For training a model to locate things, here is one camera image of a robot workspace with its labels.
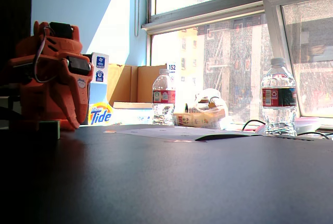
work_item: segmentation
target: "water bottle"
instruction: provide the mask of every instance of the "water bottle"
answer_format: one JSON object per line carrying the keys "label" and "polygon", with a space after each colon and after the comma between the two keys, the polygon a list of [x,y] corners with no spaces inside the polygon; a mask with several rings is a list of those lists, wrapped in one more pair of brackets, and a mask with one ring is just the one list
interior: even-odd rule
{"label": "water bottle", "polygon": [[152,124],[174,125],[175,87],[169,77],[168,69],[160,69],[160,75],[152,85]]}
{"label": "water bottle", "polygon": [[296,84],[283,58],[271,59],[271,69],[261,82],[265,132],[296,136]]}

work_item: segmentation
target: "cable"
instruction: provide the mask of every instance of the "cable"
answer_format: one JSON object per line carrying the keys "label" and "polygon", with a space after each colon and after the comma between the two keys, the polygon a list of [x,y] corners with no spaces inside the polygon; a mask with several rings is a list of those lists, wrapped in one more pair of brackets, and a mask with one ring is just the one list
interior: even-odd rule
{"label": "cable", "polygon": [[242,128],[242,131],[244,131],[246,125],[249,124],[249,123],[252,122],[252,121],[257,121],[257,122],[260,122],[260,123],[262,123],[262,124],[264,124],[264,125],[266,124],[266,123],[264,123],[264,122],[262,122],[262,121],[260,121],[260,120],[249,120],[247,123],[245,123],[244,127]]}
{"label": "cable", "polygon": [[40,57],[40,55],[41,55],[41,53],[42,53],[42,51],[43,51],[43,49],[44,49],[44,46],[45,46],[45,42],[46,42],[46,29],[50,29],[51,31],[52,31],[52,33],[54,34],[54,30],[53,29],[51,29],[51,27],[50,26],[46,26],[46,27],[44,27],[44,38],[43,38],[43,40],[42,40],[42,42],[41,42],[41,44],[40,44],[40,47],[38,48],[38,50],[37,50],[37,53],[36,53],[36,55],[35,55],[35,57],[33,58],[33,63],[32,63],[32,65],[33,65],[33,78],[37,81],[37,82],[39,82],[39,83],[46,83],[46,82],[49,82],[49,81],[51,81],[52,79],[54,79],[55,77],[56,77],[56,75],[55,76],[53,76],[53,77],[51,77],[51,78],[49,78],[49,79],[47,79],[47,80],[45,80],[45,81],[41,81],[40,79],[38,79],[38,77],[37,77],[37,63],[38,63],[38,59],[39,59],[39,57]]}
{"label": "cable", "polygon": [[299,135],[304,135],[304,134],[319,134],[319,135],[321,135],[321,136],[323,136],[323,137],[325,137],[326,139],[329,140],[329,138],[328,138],[327,135],[325,135],[325,134],[323,134],[323,133],[320,133],[320,132],[305,132],[305,133],[298,134],[297,136],[299,136]]}

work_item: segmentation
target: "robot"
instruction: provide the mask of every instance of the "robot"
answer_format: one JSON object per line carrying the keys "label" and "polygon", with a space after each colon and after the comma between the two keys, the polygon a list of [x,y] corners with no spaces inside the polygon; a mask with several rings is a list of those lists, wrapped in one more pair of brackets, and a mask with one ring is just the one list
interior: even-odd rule
{"label": "robot", "polygon": [[9,129],[57,120],[61,129],[75,130],[84,122],[94,67],[81,50],[77,26],[35,22],[33,36],[17,44],[0,73],[0,85],[19,83],[22,117]]}

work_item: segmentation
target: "black table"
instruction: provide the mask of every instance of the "black table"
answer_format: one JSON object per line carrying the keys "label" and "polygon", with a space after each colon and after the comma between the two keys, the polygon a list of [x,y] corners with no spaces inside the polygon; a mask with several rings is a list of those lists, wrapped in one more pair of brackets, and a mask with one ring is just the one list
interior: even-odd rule
{"label": "black table", "polygon": [[25,223],[333,223],[333,141],[103,133],[146,127],[21,145]]}

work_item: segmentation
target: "paper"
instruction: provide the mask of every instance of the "paper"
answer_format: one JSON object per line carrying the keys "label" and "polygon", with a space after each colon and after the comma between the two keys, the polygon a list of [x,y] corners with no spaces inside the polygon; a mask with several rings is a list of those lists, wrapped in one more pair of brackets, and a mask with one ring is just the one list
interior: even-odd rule
{"label": "paper", "polygon": [[191,127],[174,127],[174,128],[150,128],[150,129],[131,129],[118,131],[117,133],[140,135],[153,138],[162,138],[168,140],[189,140],[201,138],[206,135],[244,135],[252,136],[258,135],[256,133],[240,132],[240,131],[226,131],[218,129],[204,129],[204,128],[191,128]]}

